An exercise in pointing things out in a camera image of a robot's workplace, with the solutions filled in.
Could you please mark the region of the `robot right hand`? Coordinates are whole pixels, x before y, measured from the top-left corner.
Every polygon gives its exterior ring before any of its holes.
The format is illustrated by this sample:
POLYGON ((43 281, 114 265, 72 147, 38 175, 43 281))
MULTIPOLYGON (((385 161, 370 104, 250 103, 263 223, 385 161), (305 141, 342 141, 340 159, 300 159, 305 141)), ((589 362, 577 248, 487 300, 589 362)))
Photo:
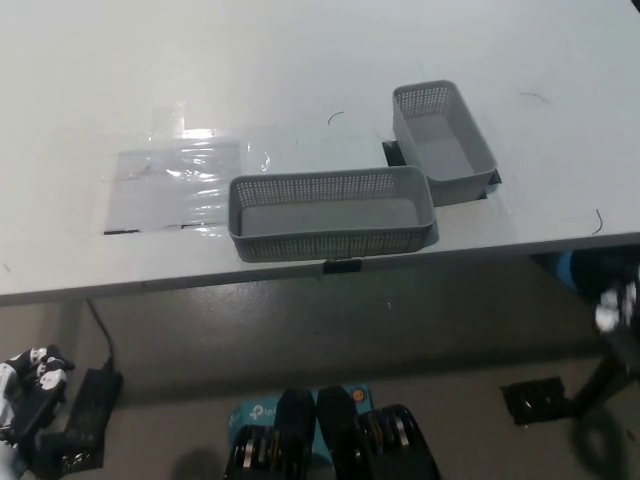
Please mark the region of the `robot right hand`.
POLYGON ((615 284, 595 308, 599 332, 616 348, 639 349, 639 283, 615 284))

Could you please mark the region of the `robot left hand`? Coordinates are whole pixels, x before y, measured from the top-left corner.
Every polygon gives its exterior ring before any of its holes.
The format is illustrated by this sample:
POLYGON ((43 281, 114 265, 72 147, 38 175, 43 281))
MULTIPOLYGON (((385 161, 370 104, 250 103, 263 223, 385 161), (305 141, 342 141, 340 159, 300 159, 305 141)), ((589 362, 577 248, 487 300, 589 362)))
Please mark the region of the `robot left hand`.
POLYGON ((67 373, 75 364, 55 344, 31 348, 1 362, 1 441, 34 440, 66 401, 67 373))

